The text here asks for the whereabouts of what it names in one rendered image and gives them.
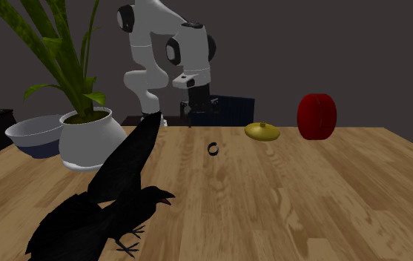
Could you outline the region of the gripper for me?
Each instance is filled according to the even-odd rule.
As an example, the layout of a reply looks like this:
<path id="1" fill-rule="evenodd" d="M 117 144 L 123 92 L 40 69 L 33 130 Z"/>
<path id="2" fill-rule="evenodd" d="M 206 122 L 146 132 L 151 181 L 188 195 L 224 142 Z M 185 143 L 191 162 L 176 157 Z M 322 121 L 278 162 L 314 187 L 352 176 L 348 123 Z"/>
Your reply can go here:
<path id="1" fill-rule="evenodd" d="M 190 87 L 188 89 L 188 101 L 180 102 L 179 118 L 191 127 L 191 111 L 206 112 L 211 106 L 210 85 Z"/>

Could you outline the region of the dark blue chair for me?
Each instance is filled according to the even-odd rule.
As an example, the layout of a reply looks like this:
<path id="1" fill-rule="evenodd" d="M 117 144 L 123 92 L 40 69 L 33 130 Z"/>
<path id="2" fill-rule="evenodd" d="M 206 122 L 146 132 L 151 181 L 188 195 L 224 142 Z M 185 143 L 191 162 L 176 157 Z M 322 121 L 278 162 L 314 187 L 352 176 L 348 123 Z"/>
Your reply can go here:
<path id="1" fill-rule="evenodd" d="M 211 95 L 219 113 L 192 113 L 193 126 L 245 127 L 254 122 L 254 98 Z"/>

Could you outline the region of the yellow flat round gourd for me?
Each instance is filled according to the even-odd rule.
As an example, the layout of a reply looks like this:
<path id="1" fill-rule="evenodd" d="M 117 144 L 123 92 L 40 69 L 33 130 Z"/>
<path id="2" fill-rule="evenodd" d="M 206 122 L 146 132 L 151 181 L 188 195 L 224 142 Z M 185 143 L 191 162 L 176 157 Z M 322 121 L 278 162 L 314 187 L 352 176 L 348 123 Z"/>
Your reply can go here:
<path id="1" fill-rule="evenodd" d="M 251 139 L 261 142 L 274 141 L 280 136 L 279 129 L 266 122 L 251 123 L 245 127 L 244 131 Z"/>

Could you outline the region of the green plant in white pot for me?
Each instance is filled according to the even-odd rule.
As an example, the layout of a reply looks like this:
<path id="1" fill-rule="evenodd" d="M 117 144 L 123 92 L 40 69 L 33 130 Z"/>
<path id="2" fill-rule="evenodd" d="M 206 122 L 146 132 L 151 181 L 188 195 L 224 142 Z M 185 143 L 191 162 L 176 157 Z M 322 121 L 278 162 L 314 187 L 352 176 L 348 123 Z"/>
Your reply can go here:
<path id="1" fill-rule="evenodd" d="M 59 138 L 62 164 L 73 171 L 99 170 L 127 134 L 105 106 L 106 96 L 94 91 L 96 80 L 87 74 L 93 31 L 88 26 L 81 47 L 74 46 L 67 19 L 66 0 L 45 0 L 53 18 L 48 18 L 39 0 L 20 0 L 31 23 L 8 0 L 0 0 L 0 18 L 30 48 L 56 80 L 73 106 L 63 115 Z"/>

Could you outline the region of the black crow figure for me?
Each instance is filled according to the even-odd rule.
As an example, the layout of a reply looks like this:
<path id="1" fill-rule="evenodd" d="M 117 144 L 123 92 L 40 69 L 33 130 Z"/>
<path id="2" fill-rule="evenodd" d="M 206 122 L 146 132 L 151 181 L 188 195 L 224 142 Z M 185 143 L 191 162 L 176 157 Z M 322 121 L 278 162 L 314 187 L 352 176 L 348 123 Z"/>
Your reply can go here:
<path id="1" fill-rule="evenodd" d="M 146 114 L 137 127 L 105 160 L 87 190 L 74 194 L 39 223 L 30 238 L 28 261 L 99 261 L 109 239 L 129 256 L 126 234 L 139 236 L 159 203 L 173 194 L 156 186 L 142 188 L 141 174 L 151 155 L 162 114 Z"/>

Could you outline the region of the red round cylinder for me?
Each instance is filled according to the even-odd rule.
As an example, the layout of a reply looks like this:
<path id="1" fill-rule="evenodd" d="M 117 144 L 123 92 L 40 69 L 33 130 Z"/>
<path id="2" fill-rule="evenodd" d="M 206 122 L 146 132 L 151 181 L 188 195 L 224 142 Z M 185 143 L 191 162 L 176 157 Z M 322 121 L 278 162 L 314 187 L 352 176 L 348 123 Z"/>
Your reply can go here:
<path id="1" fill-rule="evenodd" d="M 297 110 L 297 127 L 304 139 L 327 139 L 336 124 L 336 105 L 328 94 L 310 93 L 302 98 Z"/>

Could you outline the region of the white and blue bowl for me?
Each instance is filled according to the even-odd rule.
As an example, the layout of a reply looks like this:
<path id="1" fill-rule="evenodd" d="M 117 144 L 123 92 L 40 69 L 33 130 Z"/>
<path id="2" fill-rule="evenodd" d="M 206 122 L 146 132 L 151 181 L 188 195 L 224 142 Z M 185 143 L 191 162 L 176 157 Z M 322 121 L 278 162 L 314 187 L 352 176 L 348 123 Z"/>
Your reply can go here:
<path id="1" fill-rule="evenodd" d="M 56 114 L 27 119 L 10 126 L 4 134 L 21 152 L 34 159 L 46 159 L 59 154 L 61 117 Z"/>

